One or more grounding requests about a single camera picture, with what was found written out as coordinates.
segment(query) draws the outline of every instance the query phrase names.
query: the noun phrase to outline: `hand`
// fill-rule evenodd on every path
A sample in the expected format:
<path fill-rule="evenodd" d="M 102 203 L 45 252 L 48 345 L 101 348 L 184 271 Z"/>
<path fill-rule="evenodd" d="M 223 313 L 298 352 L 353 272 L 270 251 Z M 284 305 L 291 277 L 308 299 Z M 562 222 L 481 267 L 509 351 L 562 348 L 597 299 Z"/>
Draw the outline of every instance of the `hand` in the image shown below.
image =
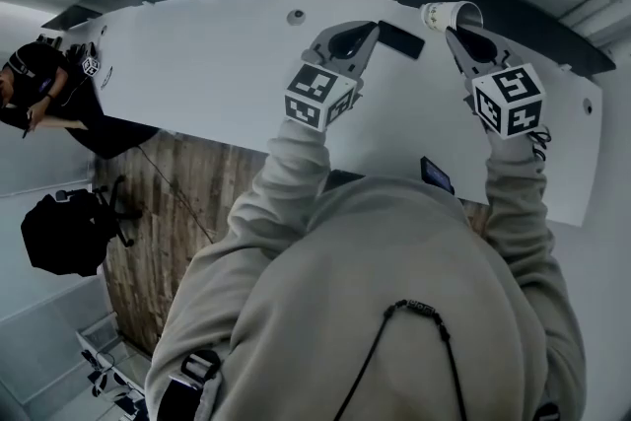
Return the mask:
<path fill-rule="evenodd" d="M 76 128 L 77 130 L 88 130 L 88 127 L 83 123 L 83 121 L 73 121 L 74 126 L 71 128 Z"/>
<path fill-rule="evenodd" d="M 39 125 L 39 123 L 43 120 L 43 118 L 46 116 L 46 110 L 48 109 L 48 104 L 50 104 L 50 98 L 44 97 L 41 101 L 29 107 L 27 116 L 31 120 L 31 122 L 29 123 L 30 132 L 33 132 L 35 128 Z"/>

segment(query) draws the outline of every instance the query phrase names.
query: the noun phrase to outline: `office chair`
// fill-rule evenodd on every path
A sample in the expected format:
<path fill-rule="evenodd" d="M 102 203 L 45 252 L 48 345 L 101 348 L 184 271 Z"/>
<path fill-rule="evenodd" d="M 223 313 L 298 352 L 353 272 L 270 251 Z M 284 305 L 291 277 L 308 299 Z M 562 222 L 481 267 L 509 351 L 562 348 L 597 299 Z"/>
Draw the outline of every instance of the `office chair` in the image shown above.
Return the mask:
<path fill-rule="evenodd" d="M 134 241 L 132 239 L 126 239 L 125 235 L 122 233 L 120 229 L 119 221 L 123 220 L 139 220 L 142 218 L 142 211 L 136 210 L 131 212 L 116 212 L 116 200 L 118 199 L 118 187 L 122 182 L 125 182 L 125 176 L 120 175 L 116 178 L 114 182 L 114 186 L 111 189 L 111 197 L 109 198 L 109 202 L 105 200 L 104 193 L 108 192 L 107 186 L 101 186 L 100 188 L 93 189 L 92 193 L 90 193 L 87 189 L 77 189 L 75 191 L 64 191 L 63 189 L 57 191 L 55 193 L 55 200 L 57 202 L 65 202 L 72 201 L 73 199 L 77 199 L 78 203 L 86 203 L 90 205 L 88 199 L 96 196 L 100 202 L 100 208 L 97 210 L 95 219 L 102 220 L 99 223 L 99 226 L 102 230 L 106 231 L 109 236 L 109 239 L 112 239 L 114 235 L 117 235 L 122 244 L 125 247 L 132 247 L 134 245 Z"/>
<path fill-rule="evenodd" d="M 109 202 L 104 197 L 106 186 L 93 192 L 57 191 L 56 200 L 46 195 L 22 223 L 31 265 L 57 275 L 96 275 L 110 239 L 118 236 L 125 247 L 133 246 L 119 221 L 140 219 L 142 211 L 116 212 L 118 187 L 124 181 L 123 175 L 116 179 Z"/>

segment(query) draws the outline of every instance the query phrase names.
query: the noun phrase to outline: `screw hole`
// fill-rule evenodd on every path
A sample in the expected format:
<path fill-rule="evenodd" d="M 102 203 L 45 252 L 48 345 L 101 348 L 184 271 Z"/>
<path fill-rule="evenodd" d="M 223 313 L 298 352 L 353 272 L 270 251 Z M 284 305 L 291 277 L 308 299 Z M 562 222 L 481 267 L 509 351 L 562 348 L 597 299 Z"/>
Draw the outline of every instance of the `screw hole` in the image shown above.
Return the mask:
<path fill-rule="evenodd" d="M 305 11 L 295 9 L 287 15 L 287 23 L 294 26 L 301 25 L 306 17 L 307 15 L 305 14 Z"/>
<path fill-rule="evenodd" d="M 590 99 L 585 99 L 583 101 L 583 110 L 585 111 L 585 114 L 587 116 L 591 115 L 594 111 L 594 108 L 592 107 L 592 101 L 590 101 Z"/>

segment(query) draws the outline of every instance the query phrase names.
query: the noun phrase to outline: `gray hoodie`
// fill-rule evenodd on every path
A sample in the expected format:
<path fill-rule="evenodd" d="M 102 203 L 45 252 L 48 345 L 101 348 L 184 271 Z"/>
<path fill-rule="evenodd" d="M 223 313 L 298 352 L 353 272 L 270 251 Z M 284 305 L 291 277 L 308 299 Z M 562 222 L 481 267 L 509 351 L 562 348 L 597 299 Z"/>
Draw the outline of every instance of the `gray hoodie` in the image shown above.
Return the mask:
<path fill-rule="evenodd" d="M 169 374 L 217 345 L 222 382 L 199 419 L 332 420 L 385 309 L 413 299 L 452 336 L 469 421 L 531 421 L 547 402 L 580 419 L 585 355 L 550 254 L 543 163 L 525 136 L 489 139 L 485 242 L 456 198 L 420 180 L 366 177 L 319 194 L 324 135 L 284 122 L 230 232 L 179 286 L 147 377 L 151 418 Z M 342 419 L 459 418 L 437 327 L 397 312 Z"/>

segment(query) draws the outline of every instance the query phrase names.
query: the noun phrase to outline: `wire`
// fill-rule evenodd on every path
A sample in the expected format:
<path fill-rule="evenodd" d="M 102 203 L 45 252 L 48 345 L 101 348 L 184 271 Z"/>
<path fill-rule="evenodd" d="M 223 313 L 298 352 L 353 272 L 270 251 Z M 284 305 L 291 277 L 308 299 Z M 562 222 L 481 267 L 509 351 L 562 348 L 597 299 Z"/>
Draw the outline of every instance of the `wire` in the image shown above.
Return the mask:
<path fill-rule="evenodd" d="M 375 349 L 377 349 L 377 344 L 379 344 L 379 341 L 382 338 L 382 334 L 384 333 L 384 329 L 386 328 L 387 322 L 390 320 L 394 312 L 398 311 L 401 308 L 407 308 L 411 310 L 412 312 L 423 317 L 430 317 L 434 321 L 436 326 L 438 327 L 439 333 L 441 335 L 441 340 L 445 342 L 445 345 L 447 346 L 447 352 L 450 359 L 450 367 L 452 369 L 452 376 L 454 377 L 454 386 L 456 388 L 457 406 L 460 412 L 460 419 L 461 421 L 467 421 L 466 408 L 464 407 L 464 399 L 462 398 L 462 389 L 460 386 L 460 379 L 457 373 L 456 359 L 454 358 L 454 352 L 452 351 L 452 345 L 450 344 L 451 336 L 447 332 L 447 327 L 445 326 L 443 319 L 440 317 L 436 309 L 426 304 L 421 304 L 420 302 L 417 302 L 415 300 L 400 300 L 397 303 L 392 304 L 390 307 L 386 309 L 386 311 L 384 312 L 384 321 L 382 322 L 382 325 L 380 326 L 379 331 L 377 332 L 377 336 L 375 337 L 375 340 L 373 341 L 373 345 L 371 346 L 371 349 L 368 352 L 368 356 L 366 357 L 366 360 L 364 360 L 364 365 L 362 365 L 362 368 L 359 371 L 357 378 L 355 379 L 355 383 L 353 383 L 350 390 L 348 391 L 348 394 L 346 395 L 346 398 L 344 398 L 344 401 L 342 405 L 340 406 L 339 410 L 337 411 L 337 414 L 335 415 L 335 419 L 333 421 L 339 421 L 341 419 L 342 414 L 344 414 L 346 407 L 348 406 L 349 402 L 351 401 L 351 398 L 353 397 L 353 394 L 355 394 L 355 389 L 357 389 L 357 386 L 359 385 L 360 380 L 362 379 L 362 377 L 364 377 L 364 373 L 366 372 L 368 364 L 370 363 L 371 358 L 373 357 L 373 354 L 375 353 Z"/>
<path fill-rule="evenodd" d="M 97 363 L 100 365 L 101 363 L 99 362 L 99 355 L 100 354 L 107 354 L 109 356 L 109 358 L 111 358 L 111 365 L 109 366 L 109 368 L 105 371 L 101 371 L 101 374 L 106 374 L 107 372 L 109 372 L 111 369 L 113 369 L 116 366 L 116 360 L 114 359 L 114 357 L 111 355 L 111 353 L 104 353 L 102 351 L 98 351 L 97 354 L 95 355 L 95 360 L 97 360 Z"/>
<path fill-rule="evenodd" d="M 545 162 L 545 153 L 543 150 L 548 149 L 548 144 L 552 142 L 552 135 L 550 135 L 550 129 L 542 125 L 544 131 L 531 132 L 528 137 L 532 141 L 532 153 L 539 157 L 542 162 Z"/>
<path fill-rule="evenodd" d="M 86 76 L 83 81 L 81 83 L 79 83 L 75 89 L 70 93 L 70 97 L 68 97 L 68 100 L 66 102 L 64 102 L 60 107 L 66 107 L 68 105 L 68 103 L 70 102 L 70 99 L 72 99 L 72 96 L 75 95 L 75 92 L 77 90 L 79 90 L 81 88 L 81 86 L 86 82 L 86 80 L 89 78 L 90 76 Z"/>
<path fill-rule="evenodd" d="M 188 211 L 188 213 L 190 214 L 192 219 L 195 221 L 195 223 L 199 227 L 199 230 L 201 230 L 204 233 L 204 235 L 206 236 L 206 238 L 208 239 L 210 244 L 213 244 L 213 240 L 210 238 L 210 234 L 208 234 L 206 229 L 199 222 L 199 219 L 197 218 L 197 214 L 195 214 L 195 211 L 193 210 L 192 205 L 190 205 L 190 203 L 188 202 L 188 199 L 186 198 L 186 195 L 184 195 L 184 193 L 180 189 L 176 188 L 175 185 L 172 184 L 166 178 L 166 176 L 164 174 L 162 174 L 162 171 L 160 169 L 158 169 L 158 166 L 156 164 L 154 164 L 154 162 L 151 160 L 151 158 L 149 158 L 147 153 L 145 153 L 144 149 L 142 149 L 140 146 L 136 146 L 136 147 L 145 156 L 145 158 L 147 159 L 147 162 L 149 162 L 153 166 L 153 168 L 158 172 L 160 177 L 169 185 L 169 187 L 171 188 L 172 192 L 179 199 L 179 201 L 184 205 L 184 207 L 186 208 L 186 210 Z"/>

